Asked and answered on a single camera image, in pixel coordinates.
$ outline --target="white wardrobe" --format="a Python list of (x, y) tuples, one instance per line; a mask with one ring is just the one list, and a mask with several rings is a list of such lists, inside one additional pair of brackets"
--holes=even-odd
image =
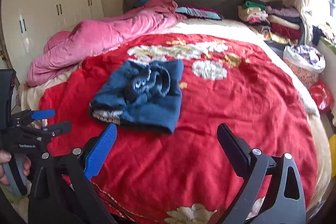
[(5, 44), (20, 83), (52, 35), (103, 17), (101, 0), (1, 0)]

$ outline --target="metal bolt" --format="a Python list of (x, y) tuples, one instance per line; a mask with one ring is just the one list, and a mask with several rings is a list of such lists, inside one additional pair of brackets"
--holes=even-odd
[(285, 153), (285, 158), (291, 160), (293, 156), (290, 153)]
[(80, 148), (75, 148), (74, 150), (72, 150), (72, 153), (74, 155), (79, 155), (80, 153), (82, 153), (82, 150)]
[(252, 152), (253, 152), (253, 154), (255, 154), (257, 156), (261, 155), (261, 150), (258, 149), (258, 148), (253, 149)]
[(42, 159), (47, 159), (47, 158), (49, 158), (49, 153), (43, 153), (42, 154)]

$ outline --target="pink comforter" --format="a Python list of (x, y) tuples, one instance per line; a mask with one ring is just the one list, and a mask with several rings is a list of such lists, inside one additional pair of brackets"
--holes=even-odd
[(155, 30), (169, 27), (185, 17), (176, 14), (176, 2), (150, 0), (144, 6), (114, 18), (84, 20), (72, 32), (55, 34), (43, 55), (30, 65), (29, 86), (41, 85), (90, 55), (98, 55)]

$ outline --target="laundry basket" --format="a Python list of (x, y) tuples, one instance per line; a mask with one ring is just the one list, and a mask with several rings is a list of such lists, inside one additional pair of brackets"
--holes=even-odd
[(307, 45), (286, 46), (283, 61), (308, 90), (318, 82), (319, 74), (326, 66), (324, 56)]

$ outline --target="fingernail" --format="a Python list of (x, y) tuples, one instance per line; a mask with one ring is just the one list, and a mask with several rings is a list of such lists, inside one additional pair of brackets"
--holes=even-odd
[(11, 160), (12, 155), (10, 153), (4, 152), (3, 157), (5, 158), (5, 160)]

